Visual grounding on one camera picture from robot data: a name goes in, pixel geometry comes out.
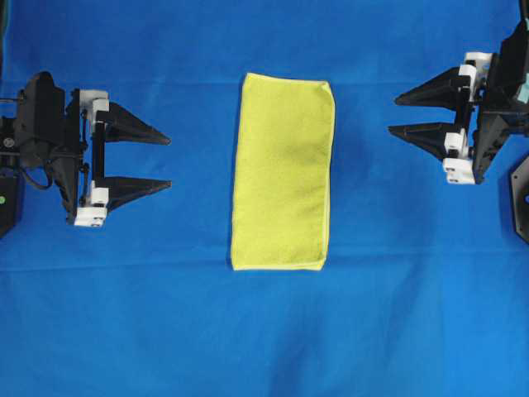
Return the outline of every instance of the folded yellow towel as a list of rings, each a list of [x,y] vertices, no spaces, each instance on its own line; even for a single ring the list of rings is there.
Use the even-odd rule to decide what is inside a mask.
[[[320,270],[329,242],[329,83],[248,74],[231,237],[234,270]]]

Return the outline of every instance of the white bracket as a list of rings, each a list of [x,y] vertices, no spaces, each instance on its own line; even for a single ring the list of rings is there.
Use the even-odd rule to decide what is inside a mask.
[[[488,78],[488,70],[492,62],[493,54],[484,52],[468,52],[465,55],[465,64],[460,66],[460,76],[470,77],[470,98],[474,103],[479,90]],[[446,158],[443,161],[443,170],[446,172],[446,180],[449,184],[475,184],[473,161],[469,157],[469,134],[465,129],[458,132],[449,132],[445,138],[445,149],[448,152],[457,152],[456,158]]]
[[[108,112],[110,103],[108,93],[95,89],[82,89],[79,93],[81,112],[86,112],[90,122],[90,131],[96,127],[96,115],[99,110]],[[97,188],[95,181],[90,184],[90,192],[83,207],[77,207],[74,225],[81,227],[101,227],[107,219],[108,188]]]

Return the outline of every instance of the screw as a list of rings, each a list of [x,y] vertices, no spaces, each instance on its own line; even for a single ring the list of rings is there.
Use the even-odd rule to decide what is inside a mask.
[[[15,146],[15,140],[13,138],[6,138],[3,140],[3,145],[5,147],[14,147]]]

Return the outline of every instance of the black mounting plate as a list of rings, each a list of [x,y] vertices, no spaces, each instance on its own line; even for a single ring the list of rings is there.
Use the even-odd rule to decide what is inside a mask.
[[[21,211],[21,180],[0,174],[0,238],[17,223]]]
[[[511,173],[511,191],[516,233],[529,243],[529,157]]]

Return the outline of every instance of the blue table cloth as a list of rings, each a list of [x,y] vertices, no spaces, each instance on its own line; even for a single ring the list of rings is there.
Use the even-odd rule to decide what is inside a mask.
[[[174,183],[101,230],[26,189],[0,241],[0,395],[527,395],[529,246],[508,192],[527,141],[458,187],[387,132],[450,121],[393,98],[518,21],[514,0],[12,2],[2,95],[41,70],[109,91],[173,143],[110,144],[107,173]],[[231,271],[248,71],[333,88],[322,273]]]

